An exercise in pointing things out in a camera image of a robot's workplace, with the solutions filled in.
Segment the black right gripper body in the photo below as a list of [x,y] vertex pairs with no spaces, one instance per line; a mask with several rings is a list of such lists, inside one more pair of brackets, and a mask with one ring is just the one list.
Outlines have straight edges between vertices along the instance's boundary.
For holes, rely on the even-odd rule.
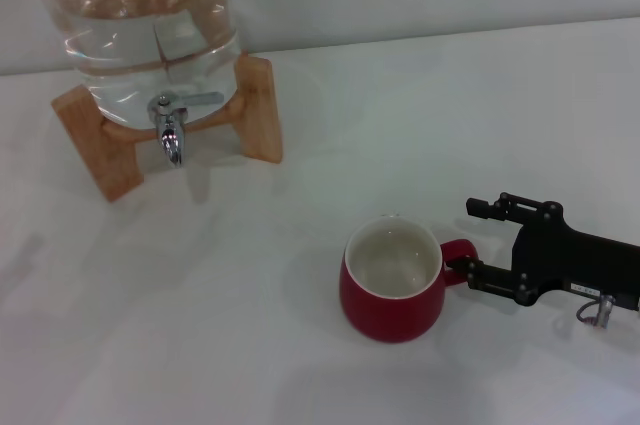
[[554,290],[600,297],[639,310],[639,247],[571,228],[562,205],[509,201],[509,220],[522,226],[512,248],[514,300],[531,306]]

